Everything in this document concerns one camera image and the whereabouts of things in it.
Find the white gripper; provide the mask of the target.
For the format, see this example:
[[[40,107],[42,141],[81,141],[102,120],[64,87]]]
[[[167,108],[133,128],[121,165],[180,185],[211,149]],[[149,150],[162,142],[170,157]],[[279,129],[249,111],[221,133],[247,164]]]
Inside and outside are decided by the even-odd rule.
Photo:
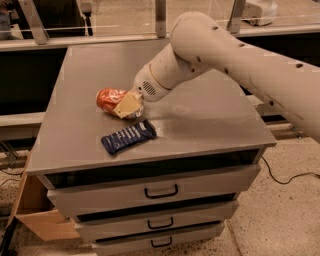
[[[143,98],[148,102],[156,102],[169,93],[169,90],[153,77],[149,64],[144,65],[137,73],[133,88],[138,93],[129,91],[114,108],[114,112],[121,119],[140,117],[143,112]]]

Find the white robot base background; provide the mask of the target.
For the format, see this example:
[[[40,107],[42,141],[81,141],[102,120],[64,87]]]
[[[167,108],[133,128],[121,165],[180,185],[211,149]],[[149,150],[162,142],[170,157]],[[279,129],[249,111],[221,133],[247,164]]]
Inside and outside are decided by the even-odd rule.
[[[246,0],[242,19],[252,26],[271,24],[278,10],[275,0]]]

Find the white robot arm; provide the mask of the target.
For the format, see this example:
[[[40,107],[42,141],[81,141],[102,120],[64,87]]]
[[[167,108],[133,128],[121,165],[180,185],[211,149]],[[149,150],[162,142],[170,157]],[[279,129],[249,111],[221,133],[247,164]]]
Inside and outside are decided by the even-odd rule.
[[[170,41],[137,73],[115,107],[120,118],[139,116],[184,81],[218,70],[320,142],[320,68],[246,44],[201,12],[180,15]]]

